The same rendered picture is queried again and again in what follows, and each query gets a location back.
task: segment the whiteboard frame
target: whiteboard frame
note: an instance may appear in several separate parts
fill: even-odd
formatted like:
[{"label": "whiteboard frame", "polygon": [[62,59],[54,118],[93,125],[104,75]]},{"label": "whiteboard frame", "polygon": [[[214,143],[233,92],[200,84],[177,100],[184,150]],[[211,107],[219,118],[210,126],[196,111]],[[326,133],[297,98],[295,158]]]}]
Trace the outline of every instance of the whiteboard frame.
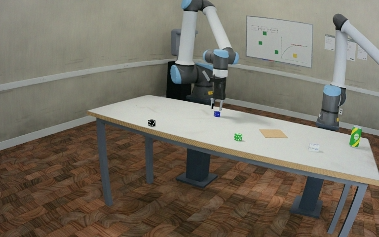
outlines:
[{"label": "whiteboard frame", "polygon": [[[302,65],[297,65],[297,64],[292,64],[292,63],[287,63],[287,62],[279,62],[279,61],[269,60],[269,59],[265,59],[265,58],[258,58],[258,57],[247,56],[247,21],[248,21],[248,18],[249,18],[249,17],[265,18],[265,19],[272,19],[272,20],[279,20],[279,21],[288,21],[288,22],[295,22],[295,23],[301,23],[301,24],[311,25],[311,26],[312,26],[312,52],[311,52],[311,59],[310,59],[310,67],[302,66]],[[289,21],[289,20],[277,19],[277,18],[261,17],[261,16],[246,16],[246,43],[245,43],[245,55],[246,55],[246,57],[248,57],[248,58],[262,59],[262,60],[265,60],[265,61],[268,61],[268,62],[272,62],[272,63],[284,63],[284,64],[288,64],[288,65],[291,65],[291,66],[304,67],[304,68],[312,68],[312,67],[313,67],[313,65],[312,65],[312,64],[313,64],[313,24],[310,24],[310,23],[304,23],[304,22],[299,22],[299,21]]]}]

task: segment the table leg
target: table leg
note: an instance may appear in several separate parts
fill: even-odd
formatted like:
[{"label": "table leg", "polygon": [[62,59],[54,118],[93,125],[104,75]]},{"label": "table leg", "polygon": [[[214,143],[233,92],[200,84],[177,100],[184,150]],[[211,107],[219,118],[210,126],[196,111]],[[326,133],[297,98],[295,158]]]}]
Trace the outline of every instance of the table leg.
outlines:
[{"label": "table leg", "polygon": [[153,174],[153,153],[152,153],[152,138],[145,137],[145,159],[146,159],[146,182],[152,184],[154,182]]},{"label": "table leg", "polygon": [[308,177],[303,196],[297,196],[291,207],[290,213],[319,218],[322,201],[318,200],[324,180]]},{"label": "table leg", "polygon": [[216,174],[209,173],[210,161],[210,154],[187,149],[186,172],[176,177],[176,180],[195,187],[205,188],[217,178]]},{"label": "table leg", "polygon": [[350,229],[354,223],[355,217],[357,216],[358,210],[363,201],[367,189],[367,184],[361,184],[357,187],[357,191],[354,194],[353,202],[350,205],[350,209],[347,213],[346,219],[343,222],[339,237],[347,237]]},{"label": "table leg", "polygon": [[107,206],[111,206],[113,204],[113,201],[112,201],[111,183],[109,180],[109,171],[108,171],[105,124],[101,122],[99,119],[96,119],[96,129],[97,129],[97,148],[99,150],[101,183],[103,184],[103,195],[104,195],[105,204]]},{"label": "table leg", "polygon": [[328,234],[333,234],[334,229],[336,228],[338,219],[341,216],[343,206],[344,206],[344,204],[346,202],[347,195],[349,194],[350,186],[351,186],[350,184],[345,184],[343,186],[343,191],[342,191],[340,200],[338,202],[336,211],[334,212],[332,222],[330,223],[330,226],[329,226],[329,229],[328,229]]}]

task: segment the black dice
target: black dice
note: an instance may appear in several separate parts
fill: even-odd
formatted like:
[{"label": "black dice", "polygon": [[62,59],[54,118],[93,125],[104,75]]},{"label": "black dice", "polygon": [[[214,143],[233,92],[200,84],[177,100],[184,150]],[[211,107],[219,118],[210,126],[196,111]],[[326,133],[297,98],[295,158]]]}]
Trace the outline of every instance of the black dice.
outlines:
[{"label": "black dice", "polygon": [[154,126],[155,126],[155,120],[150,119],[150,120],[148,121],[148,125],[149,125],[150,127],[154,127]]}]

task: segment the white tabletop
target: white tabletop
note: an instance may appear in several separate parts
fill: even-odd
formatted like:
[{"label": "white tabletop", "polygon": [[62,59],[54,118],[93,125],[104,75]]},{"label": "white tabletop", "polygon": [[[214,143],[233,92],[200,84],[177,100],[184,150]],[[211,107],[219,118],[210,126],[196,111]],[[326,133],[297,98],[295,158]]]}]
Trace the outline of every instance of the white tabletop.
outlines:
[{"label": "white tabletop", "polygon": [[[88,111],[89,115],[150,134],[240,155],[263,162],[379,185],[379,172],[369,144],[358,148],[350,136],[293,122],[157,96],[142,96]],[[156,121],[155,127],[148,120]],[[259,129],[280,129],[288,138],[265,138]],[[241,133],[242,141],[234,140]],[[310,143],[319,152],[308,151]]]}]

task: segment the green dice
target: green dice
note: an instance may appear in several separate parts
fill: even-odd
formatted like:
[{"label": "green dice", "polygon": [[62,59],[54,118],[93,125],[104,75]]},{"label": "green dice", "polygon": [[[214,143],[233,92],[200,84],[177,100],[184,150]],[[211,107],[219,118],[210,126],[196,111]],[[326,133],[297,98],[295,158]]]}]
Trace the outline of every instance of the green dice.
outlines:
[{"label": "green dice", "polygon": [[235,133],[234,134],[234,139],[236,141],[242,141],[242,134],[241,133]]}]

